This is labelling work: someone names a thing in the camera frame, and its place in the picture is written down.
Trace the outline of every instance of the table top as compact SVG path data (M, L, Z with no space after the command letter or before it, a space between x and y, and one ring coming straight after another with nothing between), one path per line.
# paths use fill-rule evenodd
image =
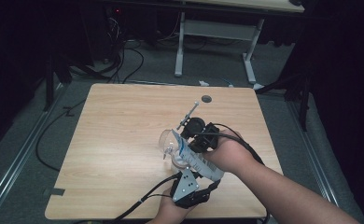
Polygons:
M285 12L303 12L303 6L294 6L289 0L185 0L186 2L216 4L228 7L249 7Z
M212 102L201 102L204 95ZM159 138L163 130L175 129L196 101L200 105L192 117L238 131L268 167L282 174L252 89L94 84L54 187L64 193L50 196L46 217L108 219L125 212L173 173L171 160L162 159ZM198 182L203 189L211 183ZM160 197L151 197L126 218L152 218L159 202ZM188 218L264 216L265 209L253 193L226 173L210 200Z

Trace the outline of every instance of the small black object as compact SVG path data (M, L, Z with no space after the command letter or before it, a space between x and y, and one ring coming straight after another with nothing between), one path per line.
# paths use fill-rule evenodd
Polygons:
M301 0L289 0L289 2L293 5L293 6L301 6Z
M200 133L205 128L205 122L200 118L192 118L190 119L183 129L181 133L181 137L185 139L189 139L194 137L195 133Z
M208 123L202 133L219 133L213 123ZM196 153L203 153L208 151L208 148L217 148L217 135L215 134L197 134L194 140L189 143L189 147Z

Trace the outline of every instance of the wire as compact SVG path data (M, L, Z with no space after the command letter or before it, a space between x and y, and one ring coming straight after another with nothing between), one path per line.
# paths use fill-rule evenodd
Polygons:
M141 52L139 52L138 50L136 50L136 49L130 49L130 50L132 50L132 51L135 51L137 54L139 54L140 56L141 56L141 59L142 59L142 61L141 61L141 63L139 64L139 66L133 71L133 72L131 72L128 76L126 76L126 78L124 78L123 79L123 81L121 82L122 84L124 84L124 83L126 83L126 81L127 81L127 79L129 78L129 77L131 77L136 71L138 71L141 67L142 67L142 64L144 64L144 55L142 55L142 53Z
M146 195L144 195L144 197L142 197L138 202L136 202L133 206L131 206L130 209L128 209L127 211L125 211L123 214L121 214L120 216L116 217L113 220L109 220L106 221L104 223L106 224L114 224L117 223L119 221L121 221L122 219L124 219L126 216L128 216L133 210L135 210L135 208L137 208L139 205L141 205L141 203L143 203L146 199L153 197L153 196L160 196L160 194L155 194L155 195L151 195L151 193L153 193L153 191L155 191L156 189L158 189L161 185L163 185L164 183L172 180L172 179L177 179L180 176L182 176L182 173L177 173L175 175L171 175L165 179L162 180L162 182L160 182L159 184L157 184L153 189L151 189Z
M62 114L60 114L59 116L57 116L57 118L55 118L54 120L52 120L48 126L46 126L46 128L43 130L43 132L39 135L37 141L36 141L36 145L35 145L35 154L36 154L36 158L46 167L48 167L49 169L56 171L56 172L60 172L59 168L56 168L52 165L49 165L48 163L46 163L41 157L40 157L40 153L39 153L39 143L42 140L43 135L45 135L46 131L49 129L49 127L58 119L60 119L63 115L67 114L69 111L71 111L72 109L76 108L77 106L83 104L86 100L82 100L80 101L78 104L72 106L71 108L68 108L68 110L66 110L65 112L63 112Z

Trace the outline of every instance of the black electrical cord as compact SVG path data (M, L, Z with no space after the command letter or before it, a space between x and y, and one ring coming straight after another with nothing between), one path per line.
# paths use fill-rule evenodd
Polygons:
M64 116L65 114L67 114L69 111L71 111L72 109L76 108L77 106L83 104L86 100L82 100L80 101L78 104L68 108L68 110L66 110L65 112L63 112L62 114L60 114L59 116L57 116L57 118L55 118L54 120L52 120L48 126L46 126L46 128L42 131L42 133L39 135L37 141L36 141L36 145L35 145L35 154L36 154L36 158L39 160L40 163L42 163L43 165L45 165L46 167L50 168L51 170L53 171L56 171L56 172L60 172L60 169L59 168L56 168L52 165L49 165L48 163L46 163L41 157L40 157L40 154L39 154L39 144L40 144L40 141L42 140L42 137L43 135L45 135L46 131L49 129L49 127L54 123L56 122L58 119L60 119L62 116Z
M139 64L139 66L135 70L133 70L128 76L126 76L126 78L123 79L123 81L121 82L121 84L126 83L127 79L129 77L131 77L135 72L137 72L142 67L142 64L144 64L144 55L142 55L141 52L139 52L136 49L129 49L129 50L132 50L132 51L136 52L137 54L139 54L141 56L141 59L142 60L141 60L141 63Z
M128 216L133 210L135 210L139 205L141 205L141 203L143 203L144 201L146 201L148 198L150 197L154 197L154 196L162 196L162 197L171 197L169 195L164 195L164 194L152 194L153 191L155 191L156 189L158 189L161 185L163 185L164 183L173 180L173 179L178 179L182 176L181 172L178 172L175 175L171 175L165 179L163 179L159 184L157 184L153 189L151 189L146 195L144 195L144 197L142 197L138 202L136 202L135 204L133 204L133 206L131 206L127 211L125 211L123 214L121 214L120 216L116 217L115 219L112 220L105 220L103 221L104 224L116 224L119 221L121 221L122 219L124 219L126 216ZM80 220L78 222L74 222L73 224L80 224L83 222L87 222L88 220Z

